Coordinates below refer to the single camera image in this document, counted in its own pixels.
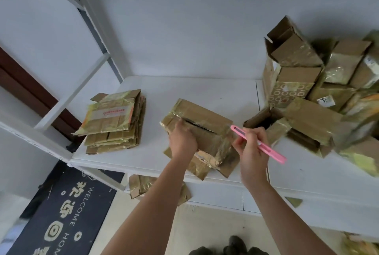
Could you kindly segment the person's left hand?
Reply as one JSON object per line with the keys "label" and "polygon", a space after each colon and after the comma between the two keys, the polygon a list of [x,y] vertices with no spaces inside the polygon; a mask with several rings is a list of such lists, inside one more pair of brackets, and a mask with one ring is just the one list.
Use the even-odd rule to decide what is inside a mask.
{"label": "person's left hand", "polygon": [[187,143],[170,143],[169,147],[172,153],[172,159],[189,164],[197,151],[197,141],[192,134],[192,142]]}

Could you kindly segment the person's right hand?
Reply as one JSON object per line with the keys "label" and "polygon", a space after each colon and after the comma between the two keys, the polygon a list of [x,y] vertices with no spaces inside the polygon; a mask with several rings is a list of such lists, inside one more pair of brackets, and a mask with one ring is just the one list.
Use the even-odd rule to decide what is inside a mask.
{"label": "person's right hand", "polygon": [[248,189],[268,185],[269,157],[240,157],[241,181]]}

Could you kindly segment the pink utility knife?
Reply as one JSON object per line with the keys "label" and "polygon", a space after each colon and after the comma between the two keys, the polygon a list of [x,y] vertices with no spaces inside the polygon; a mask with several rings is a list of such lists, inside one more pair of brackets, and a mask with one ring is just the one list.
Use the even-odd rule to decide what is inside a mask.
{"label": "pink utility knife", "polygon": [[[236,125],[231,125],[230,129],[233,132],[235,132],[237,135],[239,135],[240,137],[242,137],[242,138],[244,138],[246,140],[246,133],[244,132],[243,129],[241,129],[240,127],[238,127]],[[274,160],[276,160],[277,162],[279,162],[281,164],[285,164],[287,162],[287,158],[285,156],[283,156],[282,154],[276,152],[274,149],[272,149],[268,145],[264,144],[260,140],[257,140],[257,143],[258,143],[258,148],[262,152],[264,152],[265,154],[267,154],[269,157],[272,157]]]}

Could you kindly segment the taped brown cardboard box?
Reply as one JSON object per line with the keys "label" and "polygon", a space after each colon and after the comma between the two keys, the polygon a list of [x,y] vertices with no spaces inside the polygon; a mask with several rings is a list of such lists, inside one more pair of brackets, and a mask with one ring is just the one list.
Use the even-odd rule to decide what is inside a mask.
{"label": "taped brown cardboard box", "polygon": [[185,99],[178,99],[160,125],[170,135],[180,119],[197,141],[197,152],[187,171],[200,180],[204,180],[212,169],[229,178],[239,164],[239,155],[232,147],[235,138],[230,129],[232,120]]}

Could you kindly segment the person's right forearm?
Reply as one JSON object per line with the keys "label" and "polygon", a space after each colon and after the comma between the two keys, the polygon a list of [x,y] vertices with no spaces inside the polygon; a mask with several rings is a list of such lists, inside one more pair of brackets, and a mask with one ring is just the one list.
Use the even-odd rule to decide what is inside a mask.
{"label": "person's right forearm", "polygon": [[265,178],[242,182],[252,195],[281,255],[337,255],[289,207]]}

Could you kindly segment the person's left forearm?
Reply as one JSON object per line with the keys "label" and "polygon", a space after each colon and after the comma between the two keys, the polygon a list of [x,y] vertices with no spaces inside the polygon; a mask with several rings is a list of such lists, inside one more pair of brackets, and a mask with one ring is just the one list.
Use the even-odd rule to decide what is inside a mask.
{"label": "person's left forearm", "polygon": [[173,155],[101,255],[165,255],[184,175],[193,155]]}

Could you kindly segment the crumpled taped cardboard piece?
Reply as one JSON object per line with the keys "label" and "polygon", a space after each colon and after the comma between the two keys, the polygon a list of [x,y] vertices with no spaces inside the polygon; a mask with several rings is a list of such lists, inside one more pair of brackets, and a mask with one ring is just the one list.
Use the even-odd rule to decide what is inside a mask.
{"label": "crumpled taped cardboard piece", "polygon": [[[141,197],[149,191],[152,185],[156,182],[156,177],[150,176],[142,176],[142,175],[131,175],[129,177],[129,194],[130,198],[140,200]],[[180,196],[178,200],[178,205],[180,206],[192,198],[192,194],[187,187],[187,185],[183,182],[180,190]]]}

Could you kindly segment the stack of flattened cardboard boxes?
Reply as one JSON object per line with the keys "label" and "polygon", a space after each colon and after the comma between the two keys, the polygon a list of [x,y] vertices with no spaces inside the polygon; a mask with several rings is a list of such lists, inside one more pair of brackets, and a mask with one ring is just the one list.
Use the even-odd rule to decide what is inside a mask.
{"label": "stack of flattened cardboard boxes", "polygon": [[98,93],[74,136],[84,136],[87,155],[132,149],[140,145],[146,110],[141,89]]}

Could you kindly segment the white metal shelf rack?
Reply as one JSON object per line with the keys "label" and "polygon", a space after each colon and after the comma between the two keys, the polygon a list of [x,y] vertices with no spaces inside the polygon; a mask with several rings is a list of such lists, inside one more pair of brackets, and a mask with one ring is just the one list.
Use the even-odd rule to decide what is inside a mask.
{"label": "white metal shelf rack", "polygon": [[[0,0],[0,46],[47,87],[58,104],[35,127],[0,112],[0,130],[123,191],[96,168],[158,176],[168,139],[159,126],[178,98],[228,117],[237,125],[264,104],[263,38],[289,16],[308,41],[358,37],[379,28],[379,0]],[[113,155],[72,155],[46,133],[53,117],[112,60],[119,84],[95,76],[78,104],[108,91],[142,89],[147,96],[139,147]]]}

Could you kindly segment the small yellow tape scrap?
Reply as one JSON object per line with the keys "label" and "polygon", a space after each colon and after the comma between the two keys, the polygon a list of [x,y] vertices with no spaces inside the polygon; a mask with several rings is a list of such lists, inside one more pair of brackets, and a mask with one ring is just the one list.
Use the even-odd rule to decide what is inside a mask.
{"label": "small yellow tape scrap", "polygon": [[285,199],[294,207],[298,208],[302,203],[302,199],[293,198],[293,197],[285,197]]}

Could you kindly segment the pile of taped cardboard cartons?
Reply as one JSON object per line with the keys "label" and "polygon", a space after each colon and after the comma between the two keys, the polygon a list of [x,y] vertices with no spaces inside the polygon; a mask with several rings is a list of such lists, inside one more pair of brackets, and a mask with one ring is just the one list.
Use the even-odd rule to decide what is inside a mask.
{"label": "pile of taped cardboard cartons", "polygon": [[309,42],[289,16],[267,34],[266,105],[244,123],[325,158],[335,151],[379,178],[379,29]]}

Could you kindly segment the person's dark shoe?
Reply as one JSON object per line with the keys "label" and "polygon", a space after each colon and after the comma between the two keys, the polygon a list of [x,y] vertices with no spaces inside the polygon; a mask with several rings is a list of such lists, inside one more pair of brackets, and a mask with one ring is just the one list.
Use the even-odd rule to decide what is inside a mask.
{"label": "person's dark shoe", "polygon": [[246,255],[248,252],[244,241],[237,235],[229,238],[229,244],[223,248],[222,255]]}
{"label": "person's dark shoe", "polygon": [[195,250],[192,250],[188,255],[215,255],[214,251],[210,248],[201,246]]}

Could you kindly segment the dark printed doormat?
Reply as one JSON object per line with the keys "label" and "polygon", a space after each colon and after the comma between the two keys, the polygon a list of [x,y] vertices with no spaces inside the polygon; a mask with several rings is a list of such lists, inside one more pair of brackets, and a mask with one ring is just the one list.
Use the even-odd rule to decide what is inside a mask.
{"label": "dark printed doormat", "polygon": [[116,190],[56,165],[0,244],[1,255],[89,255]]}

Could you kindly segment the yellow taped package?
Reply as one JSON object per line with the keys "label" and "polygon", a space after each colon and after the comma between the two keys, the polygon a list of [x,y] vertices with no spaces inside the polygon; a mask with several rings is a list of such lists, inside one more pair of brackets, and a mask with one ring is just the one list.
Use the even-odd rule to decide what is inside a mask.
{"label": "yellow taped package", "polygon": [[359,234],[343,234],[342,250],[346,255],[379,255],[379,242],[364,240]]}

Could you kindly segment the brown wooden door frame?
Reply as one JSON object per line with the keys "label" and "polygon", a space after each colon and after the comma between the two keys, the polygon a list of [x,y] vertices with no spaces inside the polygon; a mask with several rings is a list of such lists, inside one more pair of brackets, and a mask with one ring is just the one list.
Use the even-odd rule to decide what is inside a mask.
{"label": "brown wooden door frame", "polygon": [[[0,86],[41,117],[44,117],[58,103],[58,100],[2,47],[0,47]],[[53,128],[77,144],[82,143],[83,139],[72,134],[79,125],[79,120],[68,109],[64,109],[52,123]]]}

